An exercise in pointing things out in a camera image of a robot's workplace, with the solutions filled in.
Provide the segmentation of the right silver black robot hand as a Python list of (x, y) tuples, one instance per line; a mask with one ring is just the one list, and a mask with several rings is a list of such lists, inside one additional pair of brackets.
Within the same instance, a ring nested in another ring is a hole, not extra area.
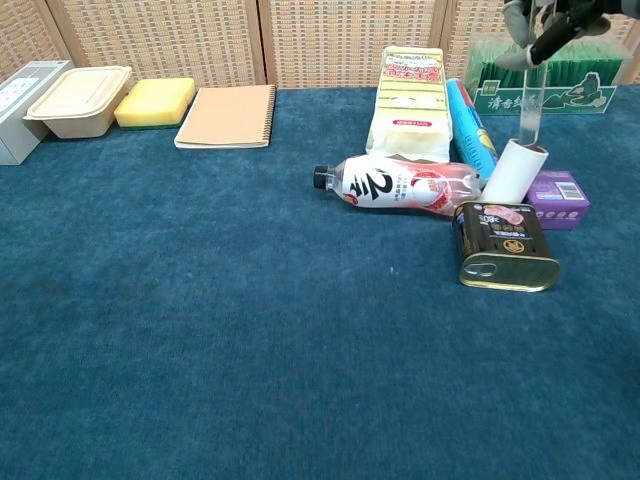
[(622, 13), (623, 1), (504, 1), (506, 29), (519, 50), (495, 63), (511, 71), (535, 68), (576, 38), (606, 33), (604, 14)]

